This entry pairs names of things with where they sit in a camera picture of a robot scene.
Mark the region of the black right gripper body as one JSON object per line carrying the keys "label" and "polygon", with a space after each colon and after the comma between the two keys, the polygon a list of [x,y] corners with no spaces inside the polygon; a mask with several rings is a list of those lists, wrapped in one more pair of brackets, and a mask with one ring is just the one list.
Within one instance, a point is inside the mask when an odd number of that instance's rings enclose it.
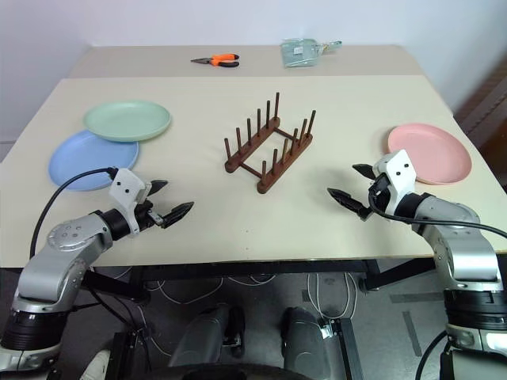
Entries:
{"label": "black right gripper body", "polygon": [[368,189],[368,206],[363,206],[358,215],[361,220],[367,220],[372,214],[384,217],[391,199],[388,186],[391,184],[386,174],[379,175]]}

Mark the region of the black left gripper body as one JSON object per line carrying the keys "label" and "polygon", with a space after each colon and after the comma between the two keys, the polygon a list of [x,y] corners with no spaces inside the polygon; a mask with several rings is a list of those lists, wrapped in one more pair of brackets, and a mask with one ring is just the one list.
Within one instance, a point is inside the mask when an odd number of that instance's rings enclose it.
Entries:
{"label": "black left gripper body", "polygon": [[135,206],[134,213],[140,230],[146,230],[155,225],[157,219],[162,219],[154,215],[152,210],[153,203],[147,198],[149,191],[148,184],[146,184],[145,188],[139,190],[136,196],[137,205]]}

